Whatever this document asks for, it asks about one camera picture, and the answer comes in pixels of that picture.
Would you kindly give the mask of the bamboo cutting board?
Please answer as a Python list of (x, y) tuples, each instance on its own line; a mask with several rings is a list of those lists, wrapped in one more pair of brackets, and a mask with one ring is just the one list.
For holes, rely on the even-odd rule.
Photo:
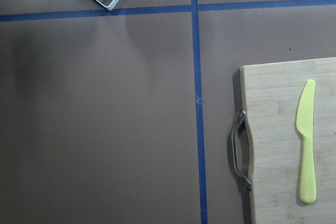
[[(237, 175), (246, 186), (248, 223), (335, 223), (335, 58), (246, 65), (240, 68), (241, 104), (236, 130), (247, 133), (249, 168)], [(302, 136), (296, 128), (300, 95), (316, 83), (313, 152), (316, 202), (299, 198)]]

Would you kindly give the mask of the yellow plastic knife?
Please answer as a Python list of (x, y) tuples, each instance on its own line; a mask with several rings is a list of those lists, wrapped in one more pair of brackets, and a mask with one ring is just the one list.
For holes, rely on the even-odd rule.
[(296, 113), (296, 128), (302, 136), (302, 162), (299, 198), (310, 205), (317, 199), (316, 173), (313, 152), (313, 114), (316, 83), (310, 79), (303, 87)]

